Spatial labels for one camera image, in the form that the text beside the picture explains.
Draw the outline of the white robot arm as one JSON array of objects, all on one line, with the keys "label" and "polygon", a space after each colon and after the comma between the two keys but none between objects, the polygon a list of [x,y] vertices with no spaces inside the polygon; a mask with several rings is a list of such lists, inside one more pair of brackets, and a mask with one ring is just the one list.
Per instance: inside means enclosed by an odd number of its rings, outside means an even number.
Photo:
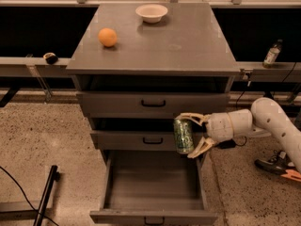
[{"label": "white robot arm", "polygon": [[273,136],[301,173],[301,131],[290,121],[281,106],[274,100],[262,97],[250,109],[202,115],[182,113],[177,120],[205,124],[207,137],[203,137],[189,158],[209,151],[213,146],[238,136]]}]

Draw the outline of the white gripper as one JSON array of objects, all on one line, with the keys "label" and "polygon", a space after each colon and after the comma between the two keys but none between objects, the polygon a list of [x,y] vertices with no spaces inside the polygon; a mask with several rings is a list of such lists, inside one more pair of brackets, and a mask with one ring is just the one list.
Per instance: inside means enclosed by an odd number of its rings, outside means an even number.
[{"label": "white gripper", "polygon": [[196,158],[209,151],[215,144],[231,140],[235,137],[269,137],[270,133],[253,122],[250,110],[242,109],[225,113],[213,113],[211,116],[199,113],[181,113],[177,120],[189,120],[201,126],[206,123],[207,135],[203,137],[198,146],[187,155]]}]

